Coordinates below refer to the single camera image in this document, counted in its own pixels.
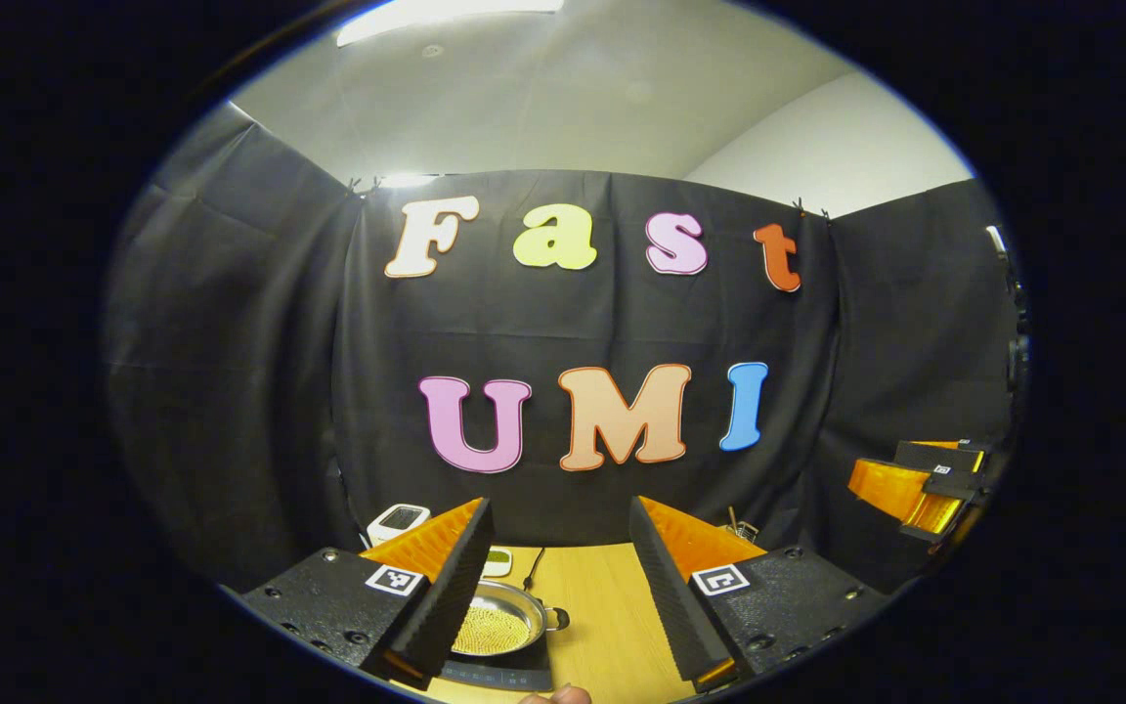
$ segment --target orange letter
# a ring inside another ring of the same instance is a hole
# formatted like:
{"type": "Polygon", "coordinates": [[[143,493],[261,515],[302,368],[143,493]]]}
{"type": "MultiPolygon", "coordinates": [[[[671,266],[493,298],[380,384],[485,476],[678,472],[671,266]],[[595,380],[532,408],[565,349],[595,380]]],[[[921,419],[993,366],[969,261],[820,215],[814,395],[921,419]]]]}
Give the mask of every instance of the orange letter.
{"type": "Polygon", "coordinates": [[[785,237],[785,231],[775,223],[756,229],[754,240],[763,243],[767,280],[785,293],[801,288],[802,277],[789,270],[789,255],[796,255],[796,241],[785,237]]]}
{"type": "Polygon", "coordinates": [[[685,454],[680,442],[680,401],[692,374],[685,365],[660,365],[645,374],[633,404],[602,367],[580,367],[560,374],[560,386],[572,396],[572,446],[560,460],[569,472],[595,470],[606,457],[598,452],[595,433],[617,464],[628,460],[638,437],[640,463],[667,463],[685,454]]]}

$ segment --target ceiling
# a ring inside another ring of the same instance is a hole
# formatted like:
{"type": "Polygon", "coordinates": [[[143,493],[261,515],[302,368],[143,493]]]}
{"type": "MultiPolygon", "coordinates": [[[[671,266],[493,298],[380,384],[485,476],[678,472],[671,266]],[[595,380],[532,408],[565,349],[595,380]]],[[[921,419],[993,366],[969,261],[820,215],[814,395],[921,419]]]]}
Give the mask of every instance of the ceiling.
{"type": "Polygon", "coordinates": [[[762,117],[856,71],[720,0],[566,0],[337,32],[233,103],[342,182],[373,175],[591,169],[683,178],[762,117]]]}

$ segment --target pink letter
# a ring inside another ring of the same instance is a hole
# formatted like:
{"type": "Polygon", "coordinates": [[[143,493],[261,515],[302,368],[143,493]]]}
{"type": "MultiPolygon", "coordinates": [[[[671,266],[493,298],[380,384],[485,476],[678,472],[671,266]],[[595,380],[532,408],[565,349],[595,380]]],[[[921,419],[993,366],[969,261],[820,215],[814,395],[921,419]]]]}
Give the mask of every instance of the pink letter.
{"type": "Polygon", "coordinates": [[[692,215],[660,213],[645,220],[645,248],[649,266],[661,275],[696,275],[707,266],[707,249],[694,237],[701,237],[701,225],[692,215]]]}
{"type": "Polygon", "coordinates": [[[461,378],[425,377],[419,391],[428,398],[428,427],[434,436],[434,449],[447,463],[468,472],[504,472],[519,463],[524,449],[520,427],[524,400],[533,389],[522,381],[495,380],[486,383],[485,395],[491,398],[498,445],[493,449],[473,449],[463,439],[462,402],[472,387],[461,378]]]}

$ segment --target blue letter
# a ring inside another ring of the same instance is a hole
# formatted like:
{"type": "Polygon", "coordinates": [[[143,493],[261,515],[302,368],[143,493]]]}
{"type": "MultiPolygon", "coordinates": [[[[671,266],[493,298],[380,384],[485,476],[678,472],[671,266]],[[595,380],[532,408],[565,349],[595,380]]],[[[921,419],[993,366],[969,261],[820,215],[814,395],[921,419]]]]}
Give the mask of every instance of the blue letter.
{"type": "Polygon", "coordinates": [[[729,435],[720,440],[720,449],[732,452],[745,449],[759,442],[759,398],[763,395],[763,380],[767,365],[762,362],[741,362],[729,367],[732,382],[732,418],[729,419],[729,435]]]}

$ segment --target pan handle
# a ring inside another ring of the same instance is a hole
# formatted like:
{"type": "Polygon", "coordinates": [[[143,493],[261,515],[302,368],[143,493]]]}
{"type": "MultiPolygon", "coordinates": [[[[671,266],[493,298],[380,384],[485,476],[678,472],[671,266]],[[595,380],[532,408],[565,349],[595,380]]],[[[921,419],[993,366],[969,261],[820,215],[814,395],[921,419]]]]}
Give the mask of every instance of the pan handle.
{"type": "Polygon", "coordinates": [[[552,627],[552,629],[548,627],[548,629],[545,629],[545,630],[563,630],[563,629],[566,629],[568,625],[572,623],[572,616],[568,616],[566,612],[564,612],[563,609],[560,609],[557,606],[546,606],[545,609],[547,612],[554,612],[554,617],[560,621],[558,626],[555,626],[555,627],[552,627]]]}

